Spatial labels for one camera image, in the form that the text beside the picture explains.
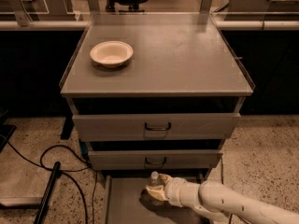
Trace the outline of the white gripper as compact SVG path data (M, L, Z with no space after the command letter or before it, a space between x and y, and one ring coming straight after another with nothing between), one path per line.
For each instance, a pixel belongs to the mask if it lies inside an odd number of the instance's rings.
M159 181L161 185L146 186L146 190L152 198L161 202L168 201L177 207L199 205L199 184L179 177L173 178L167 174L159 174Z

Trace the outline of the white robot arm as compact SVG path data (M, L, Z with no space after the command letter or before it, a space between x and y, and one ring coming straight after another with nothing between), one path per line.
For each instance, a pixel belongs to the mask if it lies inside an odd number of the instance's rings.
M157 201L188 207L196 214L217 222L232 214L251 224L299 224L297 213L253 200L211 180L197 184L153 172L146 190Z

